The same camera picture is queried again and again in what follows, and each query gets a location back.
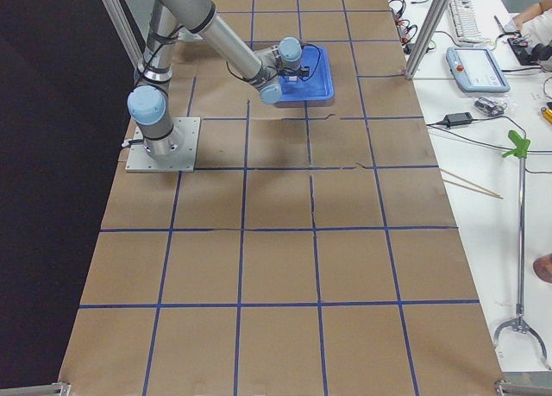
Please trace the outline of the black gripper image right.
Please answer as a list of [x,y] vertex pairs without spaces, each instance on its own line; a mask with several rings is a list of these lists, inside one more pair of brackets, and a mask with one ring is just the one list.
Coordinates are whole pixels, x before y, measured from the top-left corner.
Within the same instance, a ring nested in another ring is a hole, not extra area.
[[298,70],[298,78],[300,80],[309,80],[311,77],[311,69],[308,66],[301,66]]

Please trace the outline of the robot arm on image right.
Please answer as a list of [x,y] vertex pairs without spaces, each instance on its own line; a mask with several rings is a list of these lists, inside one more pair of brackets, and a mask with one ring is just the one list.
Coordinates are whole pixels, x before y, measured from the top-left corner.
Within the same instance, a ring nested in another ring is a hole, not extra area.
[[135,69],[135,88],[127,100],[129,114],[142,133],[143,149],[152,158],[176,154],[184,143],[168,103],[173,51],[181,29],[192,38],[182,49],[200,58],[217,53],[229,72],[255,88],[265,104],[282,98],[280,78],[305,79],[311,73],[302,64],[304,44],[294,37],[254,51],[218,15],[212,0],[154,0],[146,47]]

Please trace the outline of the person hand at desk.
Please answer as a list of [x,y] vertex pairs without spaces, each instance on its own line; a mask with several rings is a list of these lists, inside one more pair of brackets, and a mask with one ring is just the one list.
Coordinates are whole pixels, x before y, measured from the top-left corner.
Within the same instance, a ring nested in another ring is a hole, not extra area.
[[521,29],[523,27],[524,22],[526,21],[526,17],[523,16],[522,14],[517,14],[514,17],[512,17],[512,21],[515,23],[518,29]]

